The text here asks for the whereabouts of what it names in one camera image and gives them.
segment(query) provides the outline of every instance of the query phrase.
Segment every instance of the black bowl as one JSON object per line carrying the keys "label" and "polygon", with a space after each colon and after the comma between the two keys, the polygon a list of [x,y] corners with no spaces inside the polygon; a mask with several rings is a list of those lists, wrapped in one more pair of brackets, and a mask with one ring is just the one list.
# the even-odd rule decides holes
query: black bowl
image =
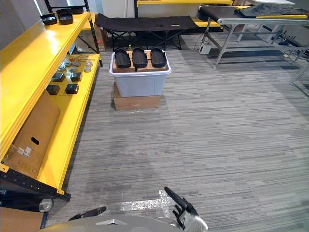
{"label": "black bowl", "polygon": [[71,13],[59,14],[59,23],[62,25],[67,25],[73,23],[73,15]]}
{"label": "black bowl", "polygon": [[45,14],[41,15],[40,17],[45,25],[52,25],[57,23],[55,14]]}
{"label": "black bowl", "polygon": [[56,11],[57,15],[61,14],[72,14],[71,8],[63,8]]}
{"label": "black bowl", "polygon": [[84,9],[81,6],[72,6],[71,13],[74,15],[79,15],[79,14],[84,13]]}

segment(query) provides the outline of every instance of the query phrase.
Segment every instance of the cardboard box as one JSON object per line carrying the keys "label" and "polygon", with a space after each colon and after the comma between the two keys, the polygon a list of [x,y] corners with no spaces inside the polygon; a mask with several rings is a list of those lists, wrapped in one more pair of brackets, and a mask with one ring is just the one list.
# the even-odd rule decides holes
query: cardboard box
{"label": "cardboard box", "polygon": [[36,178],[59,114],[58,106],[44,90],[5,154],[3,163]]}
{"label": "cardboard box", "polygon": [[137,110],[157,108],[160,104],[161,95],[146,97],[120,97],[116,83],[114,83],[114,102],[116,110]]}
{"label": "cardboard box", "polygon": [[1,232],[37,232],[42,223],[43,213],[0,207]]}
{"label": "cardboard box", "polygon": [[[95,25],[94,30],[95,30],[95,34],[96,34],[96,38],[98,42],[98,49],[100,52],[105,52],[106,43],[108,39],[107,32],[104,29],[101,30],[100,27],[98,27],[97,25]],[[87,41],[87,43],[89,43],[94,49],[96,48],[95,42],[93,41],[91,30],[82,30],[79,33],[79,36],[85,41]],[[80,38],[76,38],[75,45],[76,47],[80,47],[83,50],[83,53],[93,52],[93,50],[90,47],[88,47]]]}
{"label": "cardboard box", "polygon": [[115,72],[115,73],[135,73],[135,67],[133,66],[133,62],[131,60],[131,66],[129,68],[125,68],[125,69],[120,69],[120,68],[117,68],[117,65],[116,65],[116,62],[114,60],[113,64],[112,64],[112,71]]}
{"label": "cardboard box", "polygon": [[138,73],[140,73],[140,72],[157,72],[157,71],[166,71],[167,69],[168,69],[167,65],[165,65],[162,68],[155,68],[151,64],[151,61],[148,60],[147,66],[145,68],[137,69],[137,72]]}

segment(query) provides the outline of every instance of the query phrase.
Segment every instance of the cardboard hole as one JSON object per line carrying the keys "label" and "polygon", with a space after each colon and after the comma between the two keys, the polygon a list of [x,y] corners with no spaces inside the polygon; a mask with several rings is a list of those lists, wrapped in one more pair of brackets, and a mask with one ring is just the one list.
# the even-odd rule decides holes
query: cardboard hole
{"label": "cardboard hole", "polygon": [[36,145],[40,144],[40,142],[34,137],[31,137],[31,141],[34,142]]}

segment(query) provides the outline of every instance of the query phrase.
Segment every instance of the yellow metal shelving unit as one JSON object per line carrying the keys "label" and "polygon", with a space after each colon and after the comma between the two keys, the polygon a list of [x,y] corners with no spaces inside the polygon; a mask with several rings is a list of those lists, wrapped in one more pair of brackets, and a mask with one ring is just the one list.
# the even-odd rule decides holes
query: yellow metal shelving unit
{"label": "yellow metal shelving unit", "polygon": [[[15,136],[27,119],[33,106],[50,82],[59,64],[77,38],[79,32],[90,27],[90,13],[75,14],[69,25],[46,26],[39,21],[8,46],[0,51],[1,62],[1,127],[0,161],[10,147]],[[0,164],[1,181],[14,183],[27,191],[50,197],[70,200],[70,195],[62,190],[63,180],[70,161],[86,103],[96,74],[100,54],[88,55],[93,60],[91,72],[83,72],[78,94],[64,94],[70,79],[67,77],[60,86],[60,92],[52,96],[60,108],[60,117],[45,154],[38,177],[20,182],[21,174]]]}
{"label": "yellow metal shelving unit", "polygon": [[[154,5],[154,4],[226,4],[233,5],[234,0],[135,0],[135,17],[138,17],[139,5]],[[208,22],[201,21],[195,17],[191,17],[196,25],[207,27]],[[221,27],[219,24],[212,22],[211,27]]]}
{"label": "yellow metal shelving unit", "polygon": [[[66,79],[63,82],[50,83],[60,86],[58,94],[51,96],[60,108],[60,116],[44,156],[37,180],[55,187],[60,194],[64,193],[61,189],[63,180],[67,172],[76,136],[83,119],[84,110],[96,74],[100,55],[91,54],[83,58],[92,59],[93,66],[91,67],[91,72],[85,73],[83,72],[85,61],[82,62],[77,71],[82,73],[82,80],[80,82],[72,82],[70,80],[70,73],[65,72]],[[66,94],[65,88],[67,84],[73,83],[78,84],[78,93]]]}

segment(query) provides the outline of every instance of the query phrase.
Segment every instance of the metal canister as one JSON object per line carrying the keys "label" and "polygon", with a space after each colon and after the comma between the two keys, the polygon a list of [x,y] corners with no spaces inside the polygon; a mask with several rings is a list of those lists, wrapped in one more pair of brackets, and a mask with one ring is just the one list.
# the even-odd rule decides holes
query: metal canister
{"label": "metal canister", "polygon": [[76,67],[79,67],[79,66],[81,66],[81,62],[80,61],[75,61],[75,62],[73,62],[73,65],[76,66]]}
{"label": "metal canister", "polygon": [[90,71],[91,71],[91,68],[90,68],[90,67],[88,67],[88,66],[85,66],[85,67],[84,67],[84,72],[88,73],[88,72],[90,72]]}
{"label": "metal canister", "polygon": [[92,62],[91,61],[86,61],[85,66],[91,67],[92,66]]}
{"label": "metal canister", "polygon": [[68,66],[71,66],[71,61],[69,61],[69,60],[65,60],[63,63],[64,63],[64,65],[67,66],[67,67],[68,67]]}
{"label": "metal canister", "polygon": [[60,64],[59,67],[58,67],[58,71],[65,71],[66,69],[66,66],[64,64]]}
{"label": "metal canister", "polygon": [[70,67],[70,68],[69,68],[69,71],[70,71],[71,73],[76,72],[76,71],[77,71],[77,67],[75,67],[75,66]]}

